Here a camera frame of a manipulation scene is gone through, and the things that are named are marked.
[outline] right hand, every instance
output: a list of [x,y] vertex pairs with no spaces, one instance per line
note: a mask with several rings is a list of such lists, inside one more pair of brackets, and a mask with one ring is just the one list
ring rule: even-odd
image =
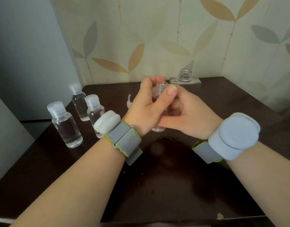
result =
[[177,97],[169,106],[168,116],[161,116],[157,126],[180,130],[207,140],[223,121],[198,96],[176,85]]

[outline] hand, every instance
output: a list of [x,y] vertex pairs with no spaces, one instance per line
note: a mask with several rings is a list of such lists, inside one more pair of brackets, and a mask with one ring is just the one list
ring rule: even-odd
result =
[[219,127],[222,119],[198,96],[178,85],[177,96],[179,99],[169,106],[168,116],[161,116],[157,125],[207,140]]
[[142,82],[140,90],[128,109],[123,121],[135,126],[136,131],[142,137],[147,134],[157,123],[164,112],[176,97],[177,88],[170,84],[160,95],[156,102],[152,102],[152,86],[157,82],[165,82],[163,76],[148,76]]

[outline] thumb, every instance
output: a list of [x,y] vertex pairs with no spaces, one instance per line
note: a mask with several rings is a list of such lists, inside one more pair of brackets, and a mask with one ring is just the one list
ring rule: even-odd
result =
[[161,116],[157,126],[182,130],[185,127],[184,116]]
[[165,109],[172,103],[174,97],[177,95],[177,87],[174,84],[170,84],[165,91],[159,96],[159,98],[152,104],[153,113],[156,116],[160,116]]

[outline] leaf-patterned wallpaper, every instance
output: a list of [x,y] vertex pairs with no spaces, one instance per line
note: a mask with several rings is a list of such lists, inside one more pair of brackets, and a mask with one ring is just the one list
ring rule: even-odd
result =
[[53,0],[84,84],[225,76],[290,119],[290,0]]

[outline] fingernail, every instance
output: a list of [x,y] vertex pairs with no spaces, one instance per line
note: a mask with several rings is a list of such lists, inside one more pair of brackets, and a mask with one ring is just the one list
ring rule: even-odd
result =
[[174,84],[170,84],[166,91],[167,94],[171,96],[177,92],[177,87]]

